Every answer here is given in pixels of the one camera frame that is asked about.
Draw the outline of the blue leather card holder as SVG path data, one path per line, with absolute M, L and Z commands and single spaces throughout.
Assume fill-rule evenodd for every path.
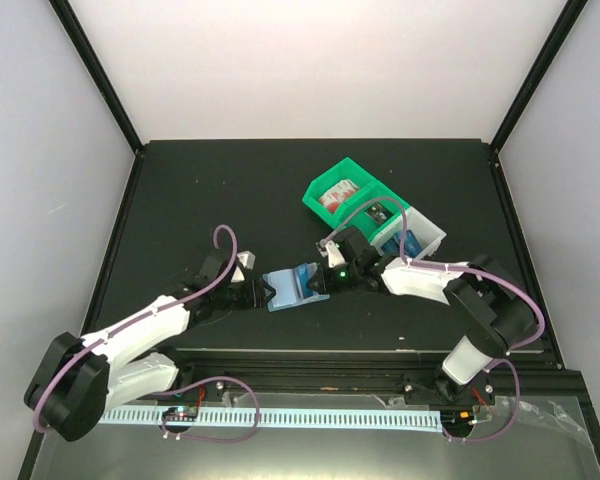
M 275 290 L 275 295 L 267 303 L 270 312 L 296 308 L 302 305 L 326 301 L 329 294 L 316 294 L 308 299 L 302 299 L 298 289 L 295 268 L 277 270 L 262 275 L 262 279 Z

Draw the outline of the blue credit card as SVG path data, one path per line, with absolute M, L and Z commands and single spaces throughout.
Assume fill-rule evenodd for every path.
M 315 271 L 315 263 L 303 263 L 295 268 L 298 289 L 302 299 L 308 299 L 316 294 L 309 286 L 310 279 L 315 274 Z

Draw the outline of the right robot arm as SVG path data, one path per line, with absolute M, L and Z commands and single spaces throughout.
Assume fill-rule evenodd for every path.
M 536 302 L 488 256 L 472 262 L 440 263 L 408 257 L 404 247 L 380 252 L 355 227 L 318 243 L 324 262 L 306 281 L 318 294 L 365 288 L 414 296 L 449 306 L 466 333 L 447 355 L 434 379 L 437 396 L 456 403 L 478 373 L 512 351 L 534 342 L 546 320 Z

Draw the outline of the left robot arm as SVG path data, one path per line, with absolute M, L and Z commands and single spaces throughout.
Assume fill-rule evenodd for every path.
M 276 290 L 251 275 L 254 257 L 209 255 L 200 271 L 139 312 L 81 337 L 65 332 L 49 345 L 25 395 L 37 431 L 67 441 L 89 433 L 112 409 L 148 395 L 187 397 L 193 365 L 166 340 L 217 311 L 265 307 Z

